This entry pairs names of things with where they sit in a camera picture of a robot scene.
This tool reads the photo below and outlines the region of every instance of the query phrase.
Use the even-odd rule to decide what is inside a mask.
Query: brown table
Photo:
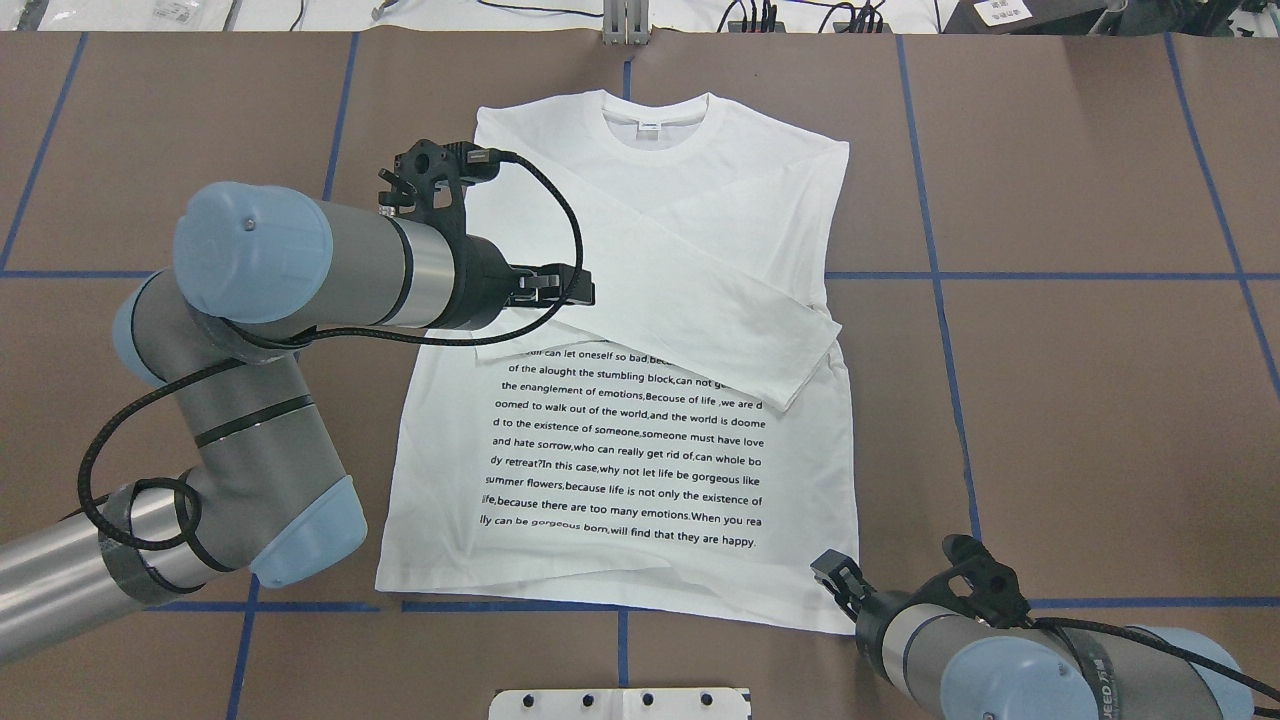
[[[111,315],[198,187],[371,208],[393,154],[470,137],[479,105],[709,90],[852,141],[828,288],[868,577],[914,588],[980,533],[1041,611],[1201,630],[1275,682],[1276,68],[1276,41],[1184,37],[0,35],[0,541],[73,509],[84,445],[143,392]],[[0,716],[480,719],[502,688],[727,684],[762,720],[920,717],[849,638],[374,592],[412,360],[302,360],[370,520],[355,556],[0,669]],[[99,489],[195,461],[161,404]]]

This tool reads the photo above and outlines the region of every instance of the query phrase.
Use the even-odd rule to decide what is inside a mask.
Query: neckline
[[[590,100],[591,101],[585,102],[582,108],[586,127],[595,137],[595,141],[609,152],[622,158],[623,160],[637,164],[663,165],[678,161],[690,154],[698,152],[701,146],[707,145],[710,137],[716,136],[719,129],[719,124],[723,120],[722,102],[719,101],[719,97],[712,95],[710,92],[705,92],[698,97],[691,97],[673,105],[660,106],[631,102],[621,97],[614,97],[604,90],[596,90],[593,92]],[[662,150],[643,150],[640,147],[632,147],[618,140],[618,137],[609,129],[609,120],[605,115],[646,122],[680,122],[700,117],[701,122],[698,123],[698,128],[694,133],[678,145]]]

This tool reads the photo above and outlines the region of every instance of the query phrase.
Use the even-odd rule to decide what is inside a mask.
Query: blue joint cover
[[[1231,670],[1240,669],[1235,659],[1222,650],[1222,646],[1199,633],[1181,628],[1147,628],[1143,625],[1134,625],[1134,628],[1146,630],[1169,644],[1221,662]],[[1253,693],[1249,692],[1249,688],[1219,675],[1207,667],[1201,667],[1196,664],[1192,664],[1192,667],[1199,673],[1204,684],[1208,685],[1208,691],[1213,693],[1213,700],[1217,701],[1217,707],[1222,711],[1222,720],[1248,720],[1253,717]]]
[[[215,182],[193,195],[173,238],[182,295],[201,313],[270,323],[306,305],[329,274],[333,229],[296,190]]]
[[[942,671],[947,720],[1005,717],[1098,720],[1093,691],[1052,650],[1009,635],[969,643]]]
[[[264,587],[283,588],[351,555],[367,533],[356,486],[347,475],[275,536],[248,568]]]
[[[115,311],[115,320],[111,322],[111,345],[115,346],[115,355],[131,373],[151,387],[160,387],[164,384],[164,380],[157,378],[147,368],[147,364],[142,361],[142,356],[138,355],[138,346],[133,342],[133,309],[138,304],[138,296],[142,295],[142,290],[159,274],[159,272],[152,273],[150,278],[142,281],[142,284]]]

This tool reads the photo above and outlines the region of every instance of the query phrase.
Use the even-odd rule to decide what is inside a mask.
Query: white floor
[[[27,0],[0,0],[0,28],[15,27]],[[516,5],[539,5],[600,12],[600,0],[506,0]],[[650,0],[649,20],[655,27],[685,32],[716,29],[728,0]],[[742,0],[750,6],[751,0]],[[860,4],[863,0],[854,0]],[[380,20],[372,10],[380,0],[241,0],[232,24],[237,31],[287,31],[306,4],[300,29],[352,31],[378,24],[397,24],[415,29],[562,29],[599,28],[600,20],[572,14],[504,10],[480,5],[475,0],[399,0]],[[778,20],[787,32],[815,32],[824,8],[780,0]],[[938,0],[945,26],[956,0]],[[41,29],[113,31],[220,31],[232,0],[50,0]],[[937,32],[932,0],[884,0],[881,8],[893,32]],[[837,10],[833,20],[847,17]],[[739,12],[730,15],[737,19]],[[1258,37],[1276,37],[1276,22],[1268,15],[1236,13],[1238,28]]]

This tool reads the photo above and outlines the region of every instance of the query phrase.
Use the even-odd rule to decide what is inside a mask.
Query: white t-shirt
[[[828,547],[856,556],[823,284],[847,143],[713,95],[645,108],[603,91],[481,109],[476,142],[563,192],[596,305],[475,352],[422,348],[378,588],[851,633],[808,568]],[[508,261],[571,258],[522,169],[466,202],[468,232]]]

